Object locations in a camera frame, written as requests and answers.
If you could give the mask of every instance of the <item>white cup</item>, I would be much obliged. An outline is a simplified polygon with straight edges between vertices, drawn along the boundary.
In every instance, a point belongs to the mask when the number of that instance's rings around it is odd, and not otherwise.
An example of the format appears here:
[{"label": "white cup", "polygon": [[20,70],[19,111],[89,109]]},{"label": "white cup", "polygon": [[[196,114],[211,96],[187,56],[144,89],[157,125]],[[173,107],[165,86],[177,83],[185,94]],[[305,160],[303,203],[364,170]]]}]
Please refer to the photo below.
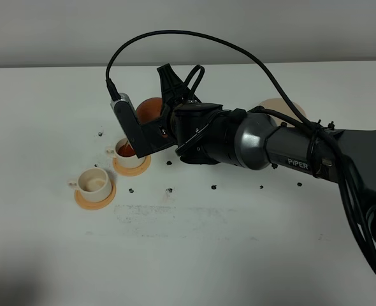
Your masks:
[{"label": "white cup", "polygon": [[94,203],[107,198],[113,188],[107,172],[102,168],[88,169],[77,179],[68,180],[68,185],[79,190],[86,201]]},{"label": "white cup", "polygon": [[115,158],[117,160],[117,163],[120,166],[125,167],[127,169],[133,169],[133,168],[137,168],[141,166],[145,161],[145,157],[138,158],[137,155],[124,157],[124,156],[119,155],[119,153],[117,153],[119,149],[126,143],[127,143],[127,138],[121,139],[119,142],[116,143],[116,146],[107,147],[106,154],[111,158]]}]

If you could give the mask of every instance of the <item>beige disk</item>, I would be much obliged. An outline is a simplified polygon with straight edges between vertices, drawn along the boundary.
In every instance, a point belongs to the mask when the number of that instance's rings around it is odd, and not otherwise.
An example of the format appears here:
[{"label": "beige disk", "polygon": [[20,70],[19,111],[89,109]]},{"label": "beige disk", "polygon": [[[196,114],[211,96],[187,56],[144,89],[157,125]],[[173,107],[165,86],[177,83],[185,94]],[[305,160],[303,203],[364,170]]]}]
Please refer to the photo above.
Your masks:
[{"label": "beige disk", "polygon": [[114,170],[116,170],[118,174],[125,175],[127,177],[135,177],[136,175],[142,174],[150,166],[150,163],[151,155],[147,156],[144,160],[144,163],[142,163],[139,167],[130,169],[119,165],[117,159],[113,158]]},{"label": "beige disk", "polygon": [[116,185],[115,185],[115,182],[112,181],[112,180],[110,182],[112,182],[112,191],[109,194],[109,196],[107,198],[105,198],[103,201],[96,202],[96,203],[86,201],[83,198],[83,196],[80,194],[80,191],[76,190],[75,191],[75,201],[76,201],[76,203],[78,203],[78,205],[80,207],[82,207],[84,209],[87,209],[87,210],[97,210],[97,209],[106,207],[107,205],[110,204],[110,202],[113,201],[114,196],[116,195]]},{"label": "beige disk", "polygon": [[[293,102],[296,108],[306,117],[304,110],[301,108],[301,106],[295,102]],[[288,107],[286,102],[283,99],[276,98],[276,99],[268,99],[263,101],[259,104],[259,106],[263,106],[264,108],[267,108],[269,110],[275,110],[277,112],[283,113],[284,115],[287,115],[291,118],[296,119],[297,121],[300,121],[299,118],[293,113],[293,111]],[[273,117],[273,120],[276,122],[276,124],[279,126],[283,122],[283,120],[280,120],[279,118]]]}]

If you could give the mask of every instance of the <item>white wall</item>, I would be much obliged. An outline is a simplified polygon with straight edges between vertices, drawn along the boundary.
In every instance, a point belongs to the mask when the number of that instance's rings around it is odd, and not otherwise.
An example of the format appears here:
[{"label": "white wall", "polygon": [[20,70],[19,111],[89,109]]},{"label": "white wall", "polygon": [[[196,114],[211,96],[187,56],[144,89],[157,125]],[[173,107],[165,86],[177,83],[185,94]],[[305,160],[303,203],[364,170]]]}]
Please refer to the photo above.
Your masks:
[{"label": "white wall", "polygon": [[[0,0],[0,66],[104,65],[133,36],[201,31],[266,62],[376,59],[376,0]],[[234,63],[185,36],[149,38],[118,64]]]}]

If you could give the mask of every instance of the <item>cup handle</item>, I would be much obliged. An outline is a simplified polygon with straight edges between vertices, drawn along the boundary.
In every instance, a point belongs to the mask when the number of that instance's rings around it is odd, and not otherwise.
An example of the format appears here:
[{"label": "cup handle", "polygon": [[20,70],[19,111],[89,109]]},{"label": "cup handle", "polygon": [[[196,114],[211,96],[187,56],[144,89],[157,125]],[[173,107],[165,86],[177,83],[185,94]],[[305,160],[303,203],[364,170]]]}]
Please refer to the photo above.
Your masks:
[{"label": "cup handle", "polygon": [[116,158],[116,151],[113,147],[107,147],[106,154],[108,157]]},{"label": "cup handle", "polygon": [[79,190],[78,182],[75,179],[68,180],[68,186],[72,189]]}]

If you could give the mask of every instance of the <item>table surface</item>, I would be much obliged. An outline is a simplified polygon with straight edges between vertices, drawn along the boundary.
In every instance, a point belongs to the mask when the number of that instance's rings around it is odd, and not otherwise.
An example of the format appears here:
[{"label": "table surface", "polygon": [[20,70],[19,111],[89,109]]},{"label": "table surface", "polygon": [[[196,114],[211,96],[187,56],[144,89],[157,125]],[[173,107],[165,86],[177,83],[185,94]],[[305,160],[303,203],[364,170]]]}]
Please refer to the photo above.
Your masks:
[{"label": "table surface", "polygon": [[[376,62],[268,67],[310,120],[376,129]],[[249,109],[279,97],[256,65],[205,68],[202,101]],[[25,280],[33,305],[376,305],[336,184],[187,165],[174,147],[140,176],[114,175],[105,147],[124,134],[104,72],[0,69],[0,283]],[[161,95],[155,67],[116,67],[112,79],[135,107]],[[95,164],[117,194],[83,210],[66,181]]]}]

